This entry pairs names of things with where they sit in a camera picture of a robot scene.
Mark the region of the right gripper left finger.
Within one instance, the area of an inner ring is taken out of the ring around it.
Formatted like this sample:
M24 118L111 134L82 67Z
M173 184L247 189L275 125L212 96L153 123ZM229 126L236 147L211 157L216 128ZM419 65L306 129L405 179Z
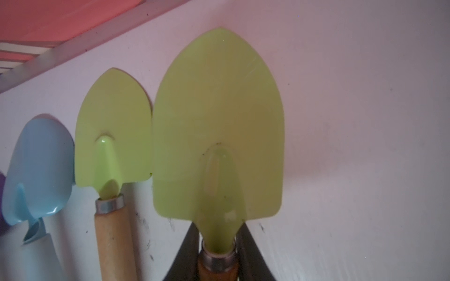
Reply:
M199 230L192 222L164 281L199 281Z

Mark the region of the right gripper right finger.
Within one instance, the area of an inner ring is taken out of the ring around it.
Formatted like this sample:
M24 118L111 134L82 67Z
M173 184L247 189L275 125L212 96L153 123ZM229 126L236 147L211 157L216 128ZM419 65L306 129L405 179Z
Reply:
M240 281L275 281L246 223L236 235L236 249Z

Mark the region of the green shovel wooden handle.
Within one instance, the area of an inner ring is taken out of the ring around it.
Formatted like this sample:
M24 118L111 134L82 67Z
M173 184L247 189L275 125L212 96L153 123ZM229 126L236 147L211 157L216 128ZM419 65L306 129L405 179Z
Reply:
M138 278L122 187L151 177L151 104L139 82L112 68L88 91L75 133L75 182L98 193L94 224L104 281Z

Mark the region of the light blue shovel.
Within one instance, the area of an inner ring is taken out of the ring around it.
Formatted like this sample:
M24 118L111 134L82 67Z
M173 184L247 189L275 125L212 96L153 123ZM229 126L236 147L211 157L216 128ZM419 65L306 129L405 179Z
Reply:
M54 118L35 117L24 126L4 185L2 214L10 226L28 223L20 246L27 281L65 281L44 219L70 199L74 183L74 141Z

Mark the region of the purple shovel pink handle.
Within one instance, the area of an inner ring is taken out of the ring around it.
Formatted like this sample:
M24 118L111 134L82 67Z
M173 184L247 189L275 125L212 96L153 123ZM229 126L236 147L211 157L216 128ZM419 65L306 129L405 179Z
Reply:
M4 184L5 184L5 175L0 173L0 233L3 235L9 228L8 224L4 219L4 215L2 214L2 201L3 201L3 192L4 192Z

